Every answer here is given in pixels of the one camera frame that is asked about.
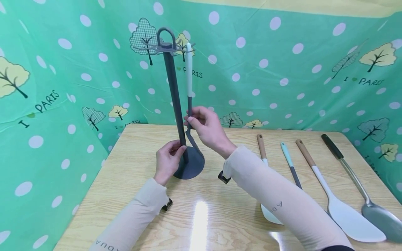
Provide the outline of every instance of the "silicone spatula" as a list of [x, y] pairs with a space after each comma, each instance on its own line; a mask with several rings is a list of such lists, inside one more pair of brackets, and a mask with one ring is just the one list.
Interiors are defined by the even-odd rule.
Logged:
[[329, 215], [343, 232], [350, 238], [361, 242], [384, 241], [386, 237], [382, 231], [332, 193], [303, 142], [298, 139], [296, 140], [296, 144], [328, 196]]
[[[267, 160], [267, 154], [265, 153], [265, 146], [264, 146], [264, 139], [261, 134], [257, 134], [257, 142], [258, 142], [258, 147], [260, 149], [260, 154], [261, 154], [261, 159], [263, 162], [268, 166], [268, 160]], [[261, 210], [263, 211], [264, 217], [268, 220], [271, 221], [272, 223], [275, 224], [280, 224], [283, 225], [282, 222], [280, 222], [275, 215], [273, 215], [268, 209], [266, 209], [262, 204], [261, 204]]]

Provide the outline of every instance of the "tree print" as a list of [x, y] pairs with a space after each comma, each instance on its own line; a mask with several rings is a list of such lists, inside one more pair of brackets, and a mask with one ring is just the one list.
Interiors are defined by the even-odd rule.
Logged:
[[370, 137], [375, 142], [381, 143], [385, 138], [389, 122], [388, 118], [369, 120], [361, 123], [357, 128], [366, 134], [363, 141]]
[[243, 124], [243, 121], [240, 119], [240, 116], [235, 112], [231, 112], [228, 115], [219, 119], [222, 125], [227, 125], [229, 127], [232, 126], [240, 126]]
[[141, 18], [138, 21], [138, 27], [130, 38], [130, 48], [140, 54], [140, 55], [148, 55], [148, 59], [150, 65], [153, 65], [151, 55], [158, 55], [162, 52], [156, 52], [151, 45], [158, 44], [158, 40], [156, 39], [156, 29], [155, 27], [150, 25], [150, 22]]
[[251, 127], [251, 129], [256, 128], [256, 127], [262, 127], [263, 124], [261, 123], [261, 121], [259, 119], [250, 121], [246, 124], [246, 127]]
[[398, 145], [382, 144], [381, 155], [378, 158], [381, 159], [384, 157], [384, 159], [388, 160], [389, 162], [393, 162], [397, 153]]
[[114, 106], [108, 115], [111, 118], [120, 118], [120, 120], [123, 120], [123, 116], [126, 115], [127, 112], [128, 110], [122, 106]]
[[88, 108], [84, 106], [82, 108], [82, 114], [84, 115], [84, 118], [86, 121], [89, 123], [89, 125], [93, 125], [96, 131], [99, 131], [98, 127], [96, 124], [101, 122], [106, 116], [103, 114], [103, 112], [96, 111], [94, 108]]
[[369, 51], [367, 54], [363, 55], [359, 61], [360, 63], [369, 65], [370, 68], [367, 72], [371, 72], [375, 65], [388, 66], [394, 64], [396, 60], [394, 52], [395, 48], [392, 47], [392, 43], [386, 43], [375, 50]]
[[182, 51], [176, 51], [176, 54], [182, 55], [183, 56], [183, 62], [186, 61], [185, 59], [185, 54], [187, 54], [188, 52], [186, 52], [187, 50], [187, 43], [189, 43], [190, 40], [186, 38], [186, 36], [183, 33], [180, 33], [178, 35], [178, 37], [176, 38], [176, 45], [181, 49], [184, 50], [185, 52]]
[[17, 90], [24, 98], [28, 98], [21, 89], [29, 78], [29, 71], [21, 65], [10, 63], [6, 58], [0, 57], [0, 98], [12, 94]]

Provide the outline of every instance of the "green backdrop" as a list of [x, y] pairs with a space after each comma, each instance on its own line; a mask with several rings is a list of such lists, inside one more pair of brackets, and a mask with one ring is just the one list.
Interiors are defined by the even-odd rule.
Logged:
[[[162, 55], [133, 48], [162, 26], [196, 43], [195, 105], [226, 127], [343, 132], [402, 201], [401, 21], [0, 0], [0, 250], [52, 250], [124, 127], [175, 123]], [[184, 110], [184, 57], [175, 64]]]

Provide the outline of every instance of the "arm sleeve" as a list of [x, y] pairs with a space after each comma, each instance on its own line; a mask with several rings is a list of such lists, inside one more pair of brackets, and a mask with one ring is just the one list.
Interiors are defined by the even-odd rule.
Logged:
[[149, 179], [135, 198], [106, 227], [89, 251], [131, 251], [148, 224], [168, 202], [166, 187]]
[[313, 198], [246, 147], [240, 146], [230, 155], [223, 171], [226, 178], [231, 177], [269, 209], [306, 250], [322, 251], [336, 245], [352, 248], [344, 232]]

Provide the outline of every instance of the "slotted spatula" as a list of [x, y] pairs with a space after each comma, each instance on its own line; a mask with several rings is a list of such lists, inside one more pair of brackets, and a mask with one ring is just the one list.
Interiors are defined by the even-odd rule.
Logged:
[[318, 181], [321, 183], [322, 188], [328, 196], [328, 213], [331, 218], [338, 224], [338, 226], [350, 238], [361, 242], [380, 242], [386, 239], [385, 234], [380, 231], [376, 226], [370, 223], [355, 209], [340, 201], [329, 188], [325, 182], [324, 177], [320, 173], [313, 158], [307, 151], [303, 142], [298, 139], [296, 144], [299, 147], [304, 158], [310, 165]]

